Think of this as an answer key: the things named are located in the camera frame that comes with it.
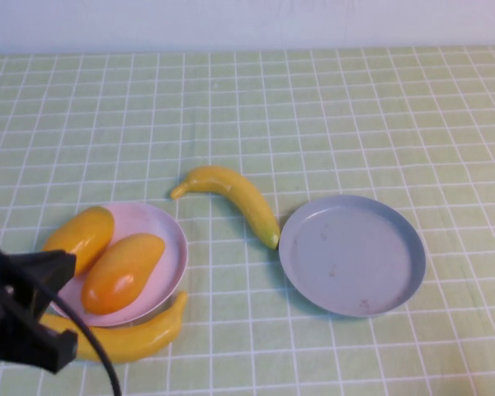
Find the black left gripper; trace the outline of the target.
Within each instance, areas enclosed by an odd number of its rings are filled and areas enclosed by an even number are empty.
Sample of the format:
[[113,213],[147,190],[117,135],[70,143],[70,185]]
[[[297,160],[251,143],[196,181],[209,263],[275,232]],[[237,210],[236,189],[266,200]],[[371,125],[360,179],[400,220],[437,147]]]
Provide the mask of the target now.
[[77,333],[30,326],[25,308],[40,318],[51,299],[19,270],[58,294],[75,276],[76,256],[63,250],[5,255],[0,251],[0,361],[29,365],[53,374],[71,363],[77,353]]

